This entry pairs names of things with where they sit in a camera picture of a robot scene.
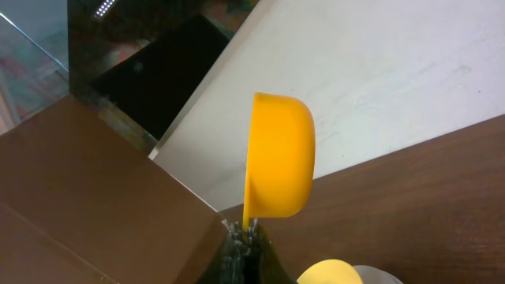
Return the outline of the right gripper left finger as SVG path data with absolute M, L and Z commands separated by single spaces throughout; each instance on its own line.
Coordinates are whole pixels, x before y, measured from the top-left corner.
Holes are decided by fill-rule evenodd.
M 221 221 L 226 236 L 197 284 L 244 284 L 247 233 L 238 222 Z

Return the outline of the yellow measuring scoop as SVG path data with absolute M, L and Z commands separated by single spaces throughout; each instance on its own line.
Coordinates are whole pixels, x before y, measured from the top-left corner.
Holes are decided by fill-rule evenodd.
M 242 229 L 297 214 L 312 190 L 315 126 L 299 99 L 256 93 L 249 129 Z

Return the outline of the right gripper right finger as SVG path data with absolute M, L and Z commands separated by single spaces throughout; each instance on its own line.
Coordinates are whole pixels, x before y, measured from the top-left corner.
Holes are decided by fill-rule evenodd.
M 248 228 L 246 249 L 247 284 L 294 284 L 282 265 L 267 232 L 261 225 Z

